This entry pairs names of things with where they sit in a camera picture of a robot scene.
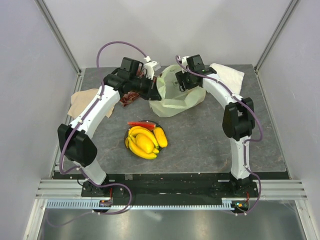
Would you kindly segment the pale green plastic bag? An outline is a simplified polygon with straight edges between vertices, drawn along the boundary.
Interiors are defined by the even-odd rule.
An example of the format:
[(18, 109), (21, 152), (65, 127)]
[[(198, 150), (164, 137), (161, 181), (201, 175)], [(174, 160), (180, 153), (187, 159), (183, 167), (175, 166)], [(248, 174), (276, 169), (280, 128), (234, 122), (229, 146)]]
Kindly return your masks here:
[(157, 77), (156, 86), (161, 100), (152, 100), (149, 106), (159, 117), (175, 116), (195, 107), (205, 99), (206, 90), (199, 86), (184, 92), (180, 91), (176, 73), (181, 70), (178, 65), (170, 65)]

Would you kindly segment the red watermelon slice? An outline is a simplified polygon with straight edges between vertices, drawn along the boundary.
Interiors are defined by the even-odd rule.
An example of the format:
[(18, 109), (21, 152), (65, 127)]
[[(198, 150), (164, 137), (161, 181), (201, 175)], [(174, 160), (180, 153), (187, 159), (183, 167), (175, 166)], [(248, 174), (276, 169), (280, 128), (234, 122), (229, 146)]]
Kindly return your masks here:
[(127, 123), (130, 127), (142, 127), (148, 129), (149, 131), (153, 131), (156, 128), (156, 123), (151, 121), (129, 121)]

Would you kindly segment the yellow banana bunch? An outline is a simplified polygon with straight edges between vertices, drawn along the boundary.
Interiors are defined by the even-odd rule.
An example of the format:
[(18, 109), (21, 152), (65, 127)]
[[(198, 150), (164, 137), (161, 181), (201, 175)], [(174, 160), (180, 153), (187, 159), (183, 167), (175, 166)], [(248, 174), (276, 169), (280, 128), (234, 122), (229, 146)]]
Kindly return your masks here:
[(159, 154), (159, 150), (154, 146), (152, 153), (146, 153), (142, 149), (140, 149), (136, 145), (136, 138), (131, 139), (130, 137), (127, 137), (125, 139), (125, 146), (131, 150), (131, 152), (135, 155), (137, 155), (140, 158), (147, 159), (147, 160), (153, 160), (157, 157)]
[(130, 128), (130, 130), (128, 131), (129, 136), (136, 137), (138, 134), (145, 135), (146, 137), (148, 137), (152, 141), (152, 143), (154, 144), (154, 146), (157, 149), (159, 148), (159, 144), (158, 144), (158, 141), (156, 140), (156, 137), (148, 129), (141, 127), (141, 126), (134, 126), (134, 127)]

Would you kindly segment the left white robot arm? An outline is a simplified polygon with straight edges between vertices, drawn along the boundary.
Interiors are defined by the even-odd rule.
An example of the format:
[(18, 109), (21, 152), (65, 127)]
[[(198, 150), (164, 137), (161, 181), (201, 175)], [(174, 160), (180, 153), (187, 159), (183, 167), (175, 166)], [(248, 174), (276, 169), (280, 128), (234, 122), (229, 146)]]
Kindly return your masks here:
[(106, 114), (120, 99), (129, 92), (138, 93), (145, 100), (161, 100), (154, 77), (161, 65), (157, 61), (145, 57), (140, 62), (128, 57), (122, 59), (120, 67), (103, 77), (97, 94), (88, 106), (69, 124), (58, 127), (60, 147), (59, 171), (63, 170), (64, 158), (74, 163), (92, 185), (92, 191), (99, 197), (106, 196), (110, 191), (107, 173), (102, 170), (96, 156), (98, 149), (92, 137)]

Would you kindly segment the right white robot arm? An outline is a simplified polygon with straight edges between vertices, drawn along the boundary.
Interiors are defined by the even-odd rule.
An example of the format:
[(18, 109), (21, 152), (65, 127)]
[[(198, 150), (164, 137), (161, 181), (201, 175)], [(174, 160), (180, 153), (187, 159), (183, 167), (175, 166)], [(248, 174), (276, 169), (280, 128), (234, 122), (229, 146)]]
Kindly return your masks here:
[(206, 67), (201, 56), (176, 56), (182, 68), (176, 78), (181, 91), (201, 87), (223, 107), (222, 130), (230, 140), (231, 170), (229, 191), (242, 196), (253, 182), (249, 165), (249, 143), (255, 128), (254, 104), (251, 98), (242, 98), (233, 92), (212, 67)]

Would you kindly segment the red plaid cloth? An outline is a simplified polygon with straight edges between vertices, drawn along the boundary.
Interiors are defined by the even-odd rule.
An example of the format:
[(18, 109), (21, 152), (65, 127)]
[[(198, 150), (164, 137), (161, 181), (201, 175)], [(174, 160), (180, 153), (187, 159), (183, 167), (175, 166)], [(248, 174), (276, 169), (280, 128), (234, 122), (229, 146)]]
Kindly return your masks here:
[(142, 78), (146, 78), (144, 76), (144, 73), (142, 73), (142, 71), (138, 71), (134, 77), (126, 80), (122, 85), (121, 90), (123, 92), (123, 95), (120, 101), (122, 102), (124, 107), (131, 104), (138, 98), (141, 98)]

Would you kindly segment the white folded towel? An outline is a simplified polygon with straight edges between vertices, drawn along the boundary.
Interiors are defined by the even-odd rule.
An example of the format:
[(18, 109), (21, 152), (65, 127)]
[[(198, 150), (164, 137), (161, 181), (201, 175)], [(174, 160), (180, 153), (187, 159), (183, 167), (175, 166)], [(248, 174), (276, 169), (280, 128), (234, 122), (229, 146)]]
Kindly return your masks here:
[(231, 67), (212, 63), (210, 65), (219, 75), (222, 82), (235, 94), (240, 94), (245, 73)]

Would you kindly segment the blue ceramic plate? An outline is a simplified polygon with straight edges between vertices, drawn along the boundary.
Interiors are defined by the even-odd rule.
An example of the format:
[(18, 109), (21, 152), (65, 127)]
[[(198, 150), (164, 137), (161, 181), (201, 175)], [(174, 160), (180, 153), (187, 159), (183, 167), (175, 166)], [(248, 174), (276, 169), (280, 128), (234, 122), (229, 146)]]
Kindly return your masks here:
[(164, 129), (150, 120), (131, 121), (124, 135), (125, 147), (134, 155), (145, 160), (154, 160), (168, 146)]

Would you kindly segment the beige cloth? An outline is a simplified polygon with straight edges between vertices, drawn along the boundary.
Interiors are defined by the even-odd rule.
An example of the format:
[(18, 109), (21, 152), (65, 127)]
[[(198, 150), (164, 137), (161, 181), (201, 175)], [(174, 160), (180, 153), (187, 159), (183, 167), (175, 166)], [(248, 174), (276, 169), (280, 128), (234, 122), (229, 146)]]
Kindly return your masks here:
[(71, 106), (68, 110), (68, 115), (73, 119), (77, 118), (85, 108), (90, 104), (93, 98), (98, 94), (97, 88), (78, 91), (71, 96)]

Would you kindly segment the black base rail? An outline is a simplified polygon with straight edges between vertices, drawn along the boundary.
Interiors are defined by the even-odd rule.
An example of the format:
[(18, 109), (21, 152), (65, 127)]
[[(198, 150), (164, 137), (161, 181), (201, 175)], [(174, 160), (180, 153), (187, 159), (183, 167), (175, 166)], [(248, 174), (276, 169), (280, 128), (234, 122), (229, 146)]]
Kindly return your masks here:
[(111, 197), (118, 204), (220, 204), (223, 198), (254, 199), (258, 185), (239, 191), (229, 185), (230, 173), (135, 173), (109, 174), (104, 185), (85, 181), (82, 197)]

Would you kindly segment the right aluminium frame post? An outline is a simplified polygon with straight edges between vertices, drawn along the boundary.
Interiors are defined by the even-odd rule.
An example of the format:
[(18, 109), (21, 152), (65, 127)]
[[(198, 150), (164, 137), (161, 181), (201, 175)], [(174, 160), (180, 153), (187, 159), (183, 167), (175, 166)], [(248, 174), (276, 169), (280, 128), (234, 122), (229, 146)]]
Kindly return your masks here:
[(254, 70), (256, 73), (259, 72), (262, 65), (264, 64), (265, 60), (267, 59), (268, 55), (270, 54), (271, 50), (273, 49), (274, 45), (276, 44), (278, 38), (280, 37), (281, 33), (286, 27), (290, 17), (292, 16), (293, 12), (295, 11), (296, 7), (300, 3), (300, 0), (290, 0), (288, 6), (286, 7), (282, 17), (280, 18), (276, 28), (274, 29), (270, 39), (268, 40), (262, 54), (260, 55), (256, 65), (254, 66)]

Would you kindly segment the aluminium frame post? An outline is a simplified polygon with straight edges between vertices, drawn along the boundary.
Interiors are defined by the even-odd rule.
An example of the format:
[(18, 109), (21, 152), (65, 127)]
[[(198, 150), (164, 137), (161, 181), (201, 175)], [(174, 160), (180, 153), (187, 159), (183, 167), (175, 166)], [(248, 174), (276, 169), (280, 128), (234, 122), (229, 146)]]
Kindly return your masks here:
[(296, 7), (300, 3), (300, 0), (290, 0), (288, 6), (286, 7), (282, 17), (280, 18), (276, 28), (274, 29), (270, 39), (268, 40), (262, 54), (260, 55), (256, 65), (254, 66), (254, 70), (256, 73), (259, 72), (262, 65), (264, 64), (265, 60), (267, 59), (268, 55), (270, 54), (271, 50), (273, 49), (274, 45), (276, 44), (278, 38), (280, 37), (281, 33), (286, 27), (290, 17), (292, 16), (293, 12), (295, 11)]
[(36, 5), (38, 6), (39, 10), (41, 11), (44, 19), (46, 20), (48, 26), (50, 27), (51, 31), (53, 32), (56, 40), (58, 41), (60, 47), (62, 48), (63, 52), (65, 53), (67, 59), (69, 60), (72, 68), (75, 72), (80, 75), (82, 70), (77, 63), (74, 55), (71, 52), (65, 38), (63, 37), (62, 32), (60, 31), (58, 24), (56, 23), (51, 11), (49, 10), (46, 2), (44, 0), (35, 0)]

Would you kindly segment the left aluminium frame post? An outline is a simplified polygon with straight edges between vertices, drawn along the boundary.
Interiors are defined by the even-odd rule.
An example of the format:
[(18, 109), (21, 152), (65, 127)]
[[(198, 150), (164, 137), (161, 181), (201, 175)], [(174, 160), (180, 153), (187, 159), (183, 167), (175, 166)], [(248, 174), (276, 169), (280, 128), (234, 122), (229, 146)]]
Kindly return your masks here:
[(77, 63), (74, 55), (71, 52), (65, 38), (63, 37), (62, 32), (60, 31), (58, 24), (56, 23), (51, 11), (49, 10), (46, 2), (44, 0), (35, 0), (36, 5), (38, 6), (39, 10), (41, 11), (44, 19), (46, 20), (48, 26), (50, 27), (51, 31), (53, 32), (56, 40), (58, 41), (60, 47), (62, 48), (63, 52), (65, 53), (67, 59), (69, 60), (72, 68), (75, 72), (80, 75), (82, 70)]

